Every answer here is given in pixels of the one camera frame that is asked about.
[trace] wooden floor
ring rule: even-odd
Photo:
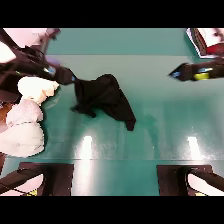
[[[0,133],[6,129],[6,115],[11,110],[11,104],[5,104],[3,108],[0,109]],[[0,152],[0,174],[2,172],[2,167],[5,162],[5,154]]]

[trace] table surface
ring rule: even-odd
[[[158,195],[156,165],[211,164],[224,176],[224,79],[181,83],[167,75],[198,62],[184,29],[61,29],[48,54],[79,78],[113,74],[137,122],[97,110],[74,113],[74,86],[61,86],[43,105],[45,151],[8,157],[1,176],[21,161],[74,163],[72,195]]]

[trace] crumpled black cloth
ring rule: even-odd
[[[115,120],[124,121],[128,131],[134,130],[135,116],[113,75],[91,81],[76,79],[74,83],[78,104],[73,111],[96,117],[93,108],[100,108]]]

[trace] wire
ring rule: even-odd
[[[6,185],[3,184],[3,183],[0,183],[0,184],[1,184],[4,188],[6,188],[6,189],[8,189],[8,190],[17,191],[17,192],[19,192],[19,193],[23,193],[23,194],[28,194],[28,195],[30,195],[30,196],[34,196],[34,195],[32,195],[32,194],[30,194],[30,193],[28,193],[28,192],[20,191],[20,190],[17,190],[17,189],[15,189],[15,188],[10,188],[10,187],[6,186]]]

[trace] teal tabletop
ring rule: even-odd
[[[224,79],[167,76],[201,61],[185,29],[63,28],[48,55],[81,79],[114,75],[137,119],[134,131],[100,110],[96,118],[72,112],[74,86],[61,86],[41,107],[44,152],[7,157],[1,177],[21,161],[72,163],[72,195],[159,195],[158,164],[211,164],[224,176]]]

